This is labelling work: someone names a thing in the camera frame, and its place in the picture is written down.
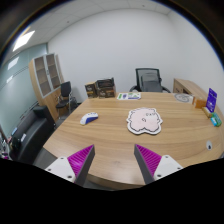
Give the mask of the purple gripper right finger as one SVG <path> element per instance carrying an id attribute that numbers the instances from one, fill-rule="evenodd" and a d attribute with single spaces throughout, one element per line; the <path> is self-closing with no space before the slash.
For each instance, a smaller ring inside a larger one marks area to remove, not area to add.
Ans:
<path id="1" fill-rule="evenodd" d="M 150 184 L 182 169 L 182 166 L 171 156 L 161 156 L 138 144 L 134 146 L 134 155 L 145 184 Z"/>

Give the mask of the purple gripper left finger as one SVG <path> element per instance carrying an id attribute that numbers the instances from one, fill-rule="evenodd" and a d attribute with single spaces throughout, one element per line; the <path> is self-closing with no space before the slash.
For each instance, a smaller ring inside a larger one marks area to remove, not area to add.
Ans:
<path id="1" fill-rule="evenodd" d="M 59 157 L 46 168 L 46 171 L 83 186 L 94 156 L 95 147 L 90 145 L 69 157 Z"/>

